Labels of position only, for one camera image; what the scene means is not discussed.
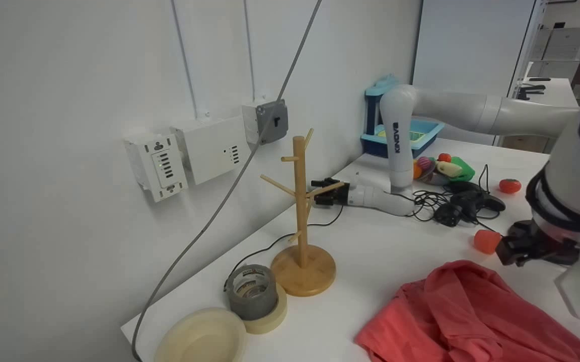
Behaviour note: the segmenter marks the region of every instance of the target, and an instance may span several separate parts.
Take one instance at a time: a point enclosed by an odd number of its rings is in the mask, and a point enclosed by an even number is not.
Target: electrical outlet
[[[137,182],[155,203],[187,186],[183,156],[171,131],[132,134],[125,145]]]
[[[241,121],[212,122],[181,131],[181,134],[186,168],[193,185],[238,168],[250,155]]]
[[[247,142],[273,142],[288,132],[285,101],[244,107]]]

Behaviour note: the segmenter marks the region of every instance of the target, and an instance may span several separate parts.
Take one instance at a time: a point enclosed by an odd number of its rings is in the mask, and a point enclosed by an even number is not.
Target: duct tape
[[[264,266],[241,266],[226,279],[229,310],[250,333],[273,329],[285,315],[285,293]]]

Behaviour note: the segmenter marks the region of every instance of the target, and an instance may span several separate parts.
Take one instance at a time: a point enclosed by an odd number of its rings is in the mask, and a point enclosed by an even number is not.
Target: red cloth
[[[373,362],[580,362],[580,340],[472,261],[402,285],[355,337]]]

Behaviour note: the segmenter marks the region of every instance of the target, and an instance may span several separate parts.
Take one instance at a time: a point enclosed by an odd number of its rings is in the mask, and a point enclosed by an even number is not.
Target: wooden mug tree
[[[313,296],[330,288],[334,282],[336,266],[332,256],[316,246],[308,246],[308,215],[311,199],[320,193],[343,186],[334,182],[324,188],[305,191],[305,147],[311,137],[311,129],[305,137],[292,137],[292,156],[281,156],[283,162],[293,162],[293,191],[281,182],[261,175],[264,180],[293,197],[296,203],[296,246],[279,252],[271,261],[271,273],[276,282],[290,296]]]

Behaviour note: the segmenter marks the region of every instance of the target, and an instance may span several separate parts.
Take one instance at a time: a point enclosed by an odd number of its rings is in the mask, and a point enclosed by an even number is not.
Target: white robot
[[[580,315],[580,107],[543,107],[486,94],[431,92],[398,84],[380,101],[387,126],[391,193],[350,186],[348,204],[366,204],[410,215],[413,182],[410,118],[431,116],[458,129],[487,134],[557,134],[547,165],[529,180],[531,219],[510,227],[497,247],[503,263],[567,258],[576,261],[557,288],[573,315]]]

